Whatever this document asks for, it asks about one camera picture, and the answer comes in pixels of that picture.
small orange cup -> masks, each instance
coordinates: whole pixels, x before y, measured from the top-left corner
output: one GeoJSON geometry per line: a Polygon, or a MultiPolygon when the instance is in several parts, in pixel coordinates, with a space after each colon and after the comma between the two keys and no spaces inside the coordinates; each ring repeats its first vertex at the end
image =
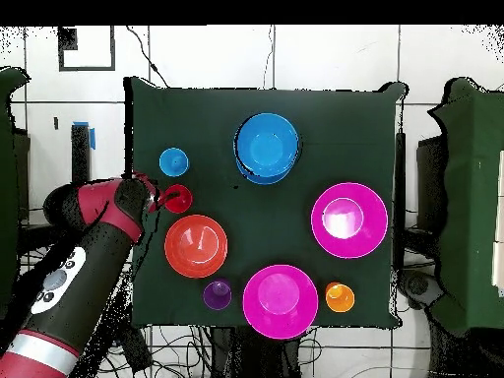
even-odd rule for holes
{"type": "Polygon", "coordinates": [[[341,283],[329,283],[326,287],[326,302],[331,310],[337,313],[348,312],[355,303],[351,288],[341,283]]]}

pink bowl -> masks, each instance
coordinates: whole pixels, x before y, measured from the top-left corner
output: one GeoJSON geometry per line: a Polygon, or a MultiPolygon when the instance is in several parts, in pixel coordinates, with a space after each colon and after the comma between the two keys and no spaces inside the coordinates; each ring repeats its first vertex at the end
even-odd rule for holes
{"type": "Polygon", "coordinates": [[[374,251],[387,232],[387,210],[365,185],[341,183],[318,198],[311,213],[315,239],[339,258],[359,258],[374,251]]]}
{"type": "Polygon", "coordinates": [[[247,322],[265,337],[285,340],[301,335],[315,320],[317,289],[301,270],[273,265],[256,273],[243,292],[247,322]]]}

bowl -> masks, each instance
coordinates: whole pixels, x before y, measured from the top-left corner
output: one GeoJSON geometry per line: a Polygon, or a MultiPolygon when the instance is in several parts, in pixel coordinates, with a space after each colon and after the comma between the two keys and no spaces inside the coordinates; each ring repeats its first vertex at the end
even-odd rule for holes
{"type": "Polygon", "coordinates": [[[339,258],[359,258],[374,251],[387,232],[385,205],[372,189],[346,182],[317,199],[311,227],[322,248],[339,258]]]}
{"type": "Polygon", "coordinates": [[[168,148],[159,157],[159,168],[169,177],[178,177],[189,169],[189,158],[178,148],[168,148]]]}
{"type": "Polygon", "coordinates": [[[215,220],[201,215],[186,216],[168,230],[164,254],[178,274],[202,279],[223,264],[227,255],[227,238],[215,220]]]}
{"type": "Polygon", "coordinates": [[[317,289],[291,265],[272,265],[256,273],[243,292],[243,313],[256,332],[286,340],[305,332],[318,310],[317,289]]]}
{"type": "Polygon", "coordinates": [[[234,155],[243,176],[256,184],[274,184],[292,169],[299,140],[291,123],[274,113],[247,119],[234,137],[234,155]]]}

small red cup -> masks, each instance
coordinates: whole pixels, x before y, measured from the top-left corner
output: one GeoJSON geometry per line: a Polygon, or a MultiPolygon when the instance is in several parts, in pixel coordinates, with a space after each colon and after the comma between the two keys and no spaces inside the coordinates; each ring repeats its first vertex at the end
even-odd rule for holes
{"type": "Polygon", "coordinates": [[[164,198],[167,198],[167,200],[164,202],[166,209],[172,213],[177,214],[184,213],[191,207],[193,203],[192,193],[189,191],[189,189],[181,184],[173,184],[172,186],[168,187],[164,192],[164,198]],[[168,195],[173,193],[178,193],[178,196],[171,198],[168,197],[168,195]]]}

blue bowl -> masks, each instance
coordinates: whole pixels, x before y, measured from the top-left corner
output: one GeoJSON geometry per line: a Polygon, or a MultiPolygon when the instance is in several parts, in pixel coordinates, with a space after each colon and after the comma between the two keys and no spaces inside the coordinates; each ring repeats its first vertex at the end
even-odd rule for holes
{"type": "Polygon", "coordinates": [[[298,154],[299,140],[288,120],[260,113],[240,127],[234,154],[240,172],[258,184],[273,184],[286,176],[298,154]]]}
{"type": "Polygon", "coordinates": [[[159,168],[169,177],[178,177],[189,169],[189,158],[178,148],[168,148],[159,157],[159,168]]]}

